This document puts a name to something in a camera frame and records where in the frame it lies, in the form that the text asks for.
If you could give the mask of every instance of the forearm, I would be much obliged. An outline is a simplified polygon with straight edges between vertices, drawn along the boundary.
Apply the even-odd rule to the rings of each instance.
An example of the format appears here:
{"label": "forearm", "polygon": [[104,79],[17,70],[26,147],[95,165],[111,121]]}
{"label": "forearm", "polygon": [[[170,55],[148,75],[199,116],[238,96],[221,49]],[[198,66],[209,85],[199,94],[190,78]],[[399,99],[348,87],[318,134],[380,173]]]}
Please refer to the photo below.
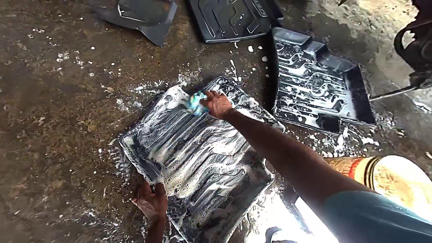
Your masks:
{"label": "forearm", "polygon": [[333,170],[310,147],[268,124],[251,119],[236,110],[230,111],[224,119],[272,164],[308,204],[320,208],[324,199],[334,193],[348,190],[371,191]]}
{"label": "forearm", "polygon": [[145,242],[161,243],[163,238],[163,233],[165,231],[167,223],[168,223],[168,218],[166,217],[166,215],[159,217],[157,222],[153,223],[148,228],[148,233]]}

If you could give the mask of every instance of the soapy floor mat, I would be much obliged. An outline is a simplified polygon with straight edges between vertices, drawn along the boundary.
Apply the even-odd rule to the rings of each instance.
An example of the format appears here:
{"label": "soapy floor mat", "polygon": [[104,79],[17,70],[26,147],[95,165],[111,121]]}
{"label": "soapy floor mat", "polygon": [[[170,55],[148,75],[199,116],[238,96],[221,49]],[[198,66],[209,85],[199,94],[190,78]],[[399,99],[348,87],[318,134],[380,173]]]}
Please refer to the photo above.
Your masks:
{"label": "soapy floor mat", "polygon": [[[203,90],[224,92],[243,114],[284,130],[233,81],[218,77]],[[168,89],[120,144],[147,180],[165,182],[167,216],[187,242],[228,242],[273,175],[229,123],[188,112],[188,98]]]}

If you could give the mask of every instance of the hand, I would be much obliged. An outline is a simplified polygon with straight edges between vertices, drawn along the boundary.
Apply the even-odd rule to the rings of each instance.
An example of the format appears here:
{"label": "hand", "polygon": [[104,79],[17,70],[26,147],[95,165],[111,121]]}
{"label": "hand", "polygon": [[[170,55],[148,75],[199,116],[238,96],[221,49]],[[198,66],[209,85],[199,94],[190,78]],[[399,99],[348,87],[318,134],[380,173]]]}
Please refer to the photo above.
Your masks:
{"label": "hand", "polygon": [[144,181],[138,189],[137,197],[132,199],[135,204],[147,217],[150,224],[165,220],[168,209],[168,198],[162,183],[155,185],[155,193],[152,193],[150,184]]}
{"label": "hand", "polygon": [[226,95],[216,91],[206,91],[205,94],[207,99],[200,100],[200,103],[209,109],[210,115],[224,120],[224,116],[234,110]]}

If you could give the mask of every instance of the bucket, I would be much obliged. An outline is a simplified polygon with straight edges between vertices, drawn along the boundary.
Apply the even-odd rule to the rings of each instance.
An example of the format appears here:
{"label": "bucket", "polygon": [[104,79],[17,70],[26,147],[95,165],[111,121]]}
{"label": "bucket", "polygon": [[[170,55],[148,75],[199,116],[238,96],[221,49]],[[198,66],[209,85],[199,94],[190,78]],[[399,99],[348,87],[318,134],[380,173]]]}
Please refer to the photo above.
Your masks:
{"label": "bucket", "polygon": [[397,155],[325,161],[340,173],[432,221],[432,182],[412,161]]}

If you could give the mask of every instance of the wet floor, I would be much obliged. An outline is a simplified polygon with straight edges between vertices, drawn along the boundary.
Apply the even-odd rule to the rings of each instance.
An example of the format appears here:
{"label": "wet floor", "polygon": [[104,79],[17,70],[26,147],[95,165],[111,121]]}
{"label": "wet floor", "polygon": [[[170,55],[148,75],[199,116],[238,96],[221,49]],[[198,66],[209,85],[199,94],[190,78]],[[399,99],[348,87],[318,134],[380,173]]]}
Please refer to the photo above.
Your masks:
{"label": "wet floor", "polygon": [[[100,20],[84,1],[0,2],[1,242],[142,242],[142,214],[129,202],[140,176],[114,139],[146,104],[173,85],[194,92],[226,75],[241,77],[267,110],[273,105],[271,37],[206,45],[186,1],[178,1],[163,48]],[[391,43],[415,11],[404,0],[336,2],[281,1],[284,27],[359,63],[373,95],[403,86],[411,70]],[[392,16],[402,20],[388,22]],[[429,101],[415,93],[373,102],[373,128],[349,125],[340,136],[287,130],[324,157],[397,154],[431,176],[431,114],[414,96]],[[242,239],[236,232],[231,242]]]}

